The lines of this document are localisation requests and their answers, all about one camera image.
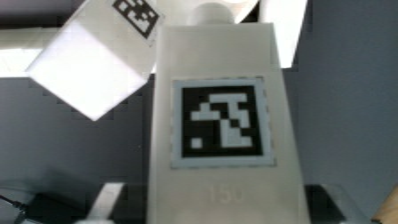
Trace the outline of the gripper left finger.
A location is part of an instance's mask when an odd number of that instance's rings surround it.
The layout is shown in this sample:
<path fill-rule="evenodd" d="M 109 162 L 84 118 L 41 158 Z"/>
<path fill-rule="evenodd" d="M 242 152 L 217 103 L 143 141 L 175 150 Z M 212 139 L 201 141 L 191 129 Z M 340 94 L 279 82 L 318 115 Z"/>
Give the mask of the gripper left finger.
<path fill-rule="evenodd" d="M 103 184 L 82 224 L 146 224 L 146 186 Z"/>

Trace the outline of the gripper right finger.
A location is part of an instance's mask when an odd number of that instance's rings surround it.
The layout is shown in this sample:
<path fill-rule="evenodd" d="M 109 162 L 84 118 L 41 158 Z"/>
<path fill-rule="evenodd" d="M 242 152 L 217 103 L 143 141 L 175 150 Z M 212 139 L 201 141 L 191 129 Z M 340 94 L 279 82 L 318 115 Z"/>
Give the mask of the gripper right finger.
<path fill-rule="evenodd" d="M 306 199 L 311 224 L 372 224 L 340 185 L 308 184 Z"/>

